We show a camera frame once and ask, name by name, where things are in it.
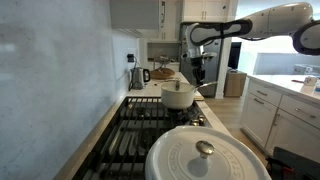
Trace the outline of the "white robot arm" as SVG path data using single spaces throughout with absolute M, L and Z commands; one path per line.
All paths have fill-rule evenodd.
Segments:
M 293 48 L 304 55 L 320 55 L 320 21 L 313 19 L 313 8 L 307 2 L 290 3 L 255 12 L 229 22 L 199 22 L 186 28 L 187 57 L 193 66 L 193 76 L 198 85 L 203 84 L 206 58 L 200 47 L 218 39 L 239 37 L 249 41 L 264 40 L 274 36 L 290 36 Z

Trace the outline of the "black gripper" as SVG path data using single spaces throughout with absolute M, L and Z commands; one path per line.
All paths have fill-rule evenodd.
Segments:
M 191 65 L 193 67 L 193 75 L 195 76 L 196 83 L 203 85 L 204 84 L 204 77 L 205 77 L 205 70 L 202 68 L 204 65 L 204 58 L 197 57 L 191 59 Z

